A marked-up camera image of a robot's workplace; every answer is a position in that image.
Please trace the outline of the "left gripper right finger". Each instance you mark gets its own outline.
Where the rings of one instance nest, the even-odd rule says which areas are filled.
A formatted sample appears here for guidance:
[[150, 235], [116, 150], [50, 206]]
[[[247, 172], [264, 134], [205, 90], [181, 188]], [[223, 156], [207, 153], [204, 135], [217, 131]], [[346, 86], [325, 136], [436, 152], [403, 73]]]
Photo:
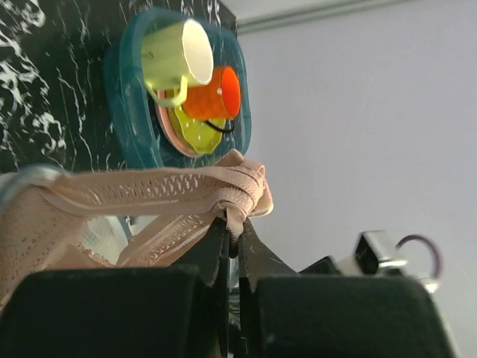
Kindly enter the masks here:
[[383, 230], [358, 235], [341, 261], [286, 265], [251, 223], [238, 241], [243, 357], [459, 357], [434, 292], [436, 244]]

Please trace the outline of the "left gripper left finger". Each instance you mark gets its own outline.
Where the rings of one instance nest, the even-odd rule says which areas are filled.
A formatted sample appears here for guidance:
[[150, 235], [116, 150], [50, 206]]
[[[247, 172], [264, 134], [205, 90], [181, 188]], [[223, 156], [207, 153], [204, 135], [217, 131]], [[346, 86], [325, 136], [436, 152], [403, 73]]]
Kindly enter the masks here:
[[1, 314], [3, 357], [225, 357], [224, 221], [166, 268], [41, 271]]

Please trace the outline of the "pink lace bra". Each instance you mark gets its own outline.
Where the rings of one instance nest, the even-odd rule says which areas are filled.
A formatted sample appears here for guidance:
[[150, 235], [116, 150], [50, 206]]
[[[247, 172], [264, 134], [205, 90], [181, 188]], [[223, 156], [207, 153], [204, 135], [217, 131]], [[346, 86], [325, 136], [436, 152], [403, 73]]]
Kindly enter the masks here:
[[[216, 219], [236, 244], [244, 222], [273, 207], [265, 167], [237, 150], [200, 168], [60, 175], [28, 187], [1, 218], [1, 302], [38, 271], [169, 266]], [[125, 218], [125, 248], [93, 251], [73, 238], [100, 216]]]

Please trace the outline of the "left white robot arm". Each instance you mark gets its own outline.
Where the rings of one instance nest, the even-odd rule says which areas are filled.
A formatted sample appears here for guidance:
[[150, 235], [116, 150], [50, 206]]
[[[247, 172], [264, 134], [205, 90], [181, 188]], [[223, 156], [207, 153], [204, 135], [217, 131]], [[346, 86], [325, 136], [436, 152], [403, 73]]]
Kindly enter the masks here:
[[457, 357], [430, 292], [384, 231], [294, 271], [251, 224], [225, 224], [168, 268], [44, 271], [1, 314], [3, 357]]

